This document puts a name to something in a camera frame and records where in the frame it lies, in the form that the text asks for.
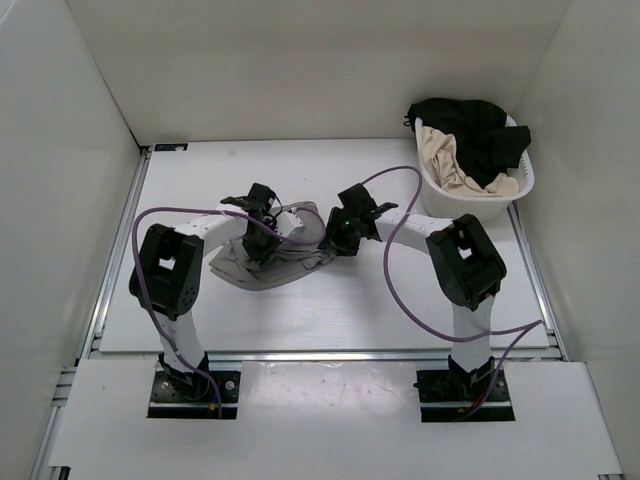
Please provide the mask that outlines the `grey trousers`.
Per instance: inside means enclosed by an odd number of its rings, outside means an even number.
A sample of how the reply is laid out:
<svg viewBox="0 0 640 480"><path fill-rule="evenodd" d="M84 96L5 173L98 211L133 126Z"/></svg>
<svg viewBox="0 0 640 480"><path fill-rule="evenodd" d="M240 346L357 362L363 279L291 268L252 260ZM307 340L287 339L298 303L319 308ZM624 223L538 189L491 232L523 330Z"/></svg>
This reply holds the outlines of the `grey trousers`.
<svg viewBox="0 0 640 480"><path fill-rule="evenodd" d="M324 230L324 221L313 201L301 201L284 206L286 213L295 213L304 229L293 235L294 240L318 240ZM212 274L237 288L247 291L274 289L320 270L336 258L331 251L320 250L318 244L298 245L284 242L263 264L249 259L242 241L233 241L222 247L209 262Z"/></svg>

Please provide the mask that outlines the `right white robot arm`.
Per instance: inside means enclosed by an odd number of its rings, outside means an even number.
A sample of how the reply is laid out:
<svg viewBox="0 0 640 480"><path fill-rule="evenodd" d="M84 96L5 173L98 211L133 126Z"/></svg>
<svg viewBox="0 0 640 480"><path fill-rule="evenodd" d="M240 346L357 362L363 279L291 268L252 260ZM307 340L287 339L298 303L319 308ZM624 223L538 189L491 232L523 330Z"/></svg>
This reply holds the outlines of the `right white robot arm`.
<svg viewBox="0 0 640 480"><path fill-rule="evenodd" d="M431 335L453 344L448 357L452 393L464 400L476 397L495 371L489 340L491 313L507 273L480 221L470 214L447 221L402 213L393 203L363 213L335 207L318 248L337 256L353 257L363 239L385 244L383 274L400 309ZM401 300L390 275L390 247L394 243L431 258L438 285L452 305L452 335L428 326Z"/></svg>

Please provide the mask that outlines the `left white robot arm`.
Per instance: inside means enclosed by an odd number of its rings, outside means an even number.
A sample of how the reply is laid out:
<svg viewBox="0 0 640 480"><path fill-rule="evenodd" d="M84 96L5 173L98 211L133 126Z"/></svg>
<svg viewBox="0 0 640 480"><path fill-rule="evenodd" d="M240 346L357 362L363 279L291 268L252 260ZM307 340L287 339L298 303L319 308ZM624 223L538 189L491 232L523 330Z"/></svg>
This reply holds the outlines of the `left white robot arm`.
<svg viewBox="0 0 640 480"><path fill-rule="evenodd" d="M280 227L285 215L272 211L276 201L271 188L255 183L247 195L226 197L219 207L199 210L196 219L183 225L153 224L142 240L132 234L129 292L159 334L162 369L188 400L202 398L214 383L192 316L204 259L211 251L230 246L242 265L267 264L286 237Z"/></svg>

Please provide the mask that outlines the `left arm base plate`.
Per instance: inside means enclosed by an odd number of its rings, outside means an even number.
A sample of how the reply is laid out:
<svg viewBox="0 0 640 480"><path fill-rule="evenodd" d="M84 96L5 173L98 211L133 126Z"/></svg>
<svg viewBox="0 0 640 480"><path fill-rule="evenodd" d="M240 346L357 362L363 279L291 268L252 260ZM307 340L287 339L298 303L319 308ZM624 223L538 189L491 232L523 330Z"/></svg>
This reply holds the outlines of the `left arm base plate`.
<svg viewBox="0 0 640 480"><path fill-rule="evenodd" d="M208 382L199 377L195 390L179 386L160 367L155 375L149 395L147 417L151 419L235 420L241 385L241 372L237 370L211 371L219 388L220 397Z"/></svg>

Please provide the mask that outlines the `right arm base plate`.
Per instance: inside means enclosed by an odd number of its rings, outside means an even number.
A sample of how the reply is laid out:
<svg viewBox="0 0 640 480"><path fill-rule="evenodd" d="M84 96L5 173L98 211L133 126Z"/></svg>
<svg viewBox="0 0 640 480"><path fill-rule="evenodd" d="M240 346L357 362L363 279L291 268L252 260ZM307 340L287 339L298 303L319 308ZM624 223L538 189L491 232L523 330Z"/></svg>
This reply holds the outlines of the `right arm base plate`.
<svg viewBox="0 0 640 480"><path fill-rule="evenodd" d="M414 387L418 390L422 423L513 422L515 414L503 370L485 402L472 414L486 393L491 377L466 392L448 370L418 370Z"/></svg>

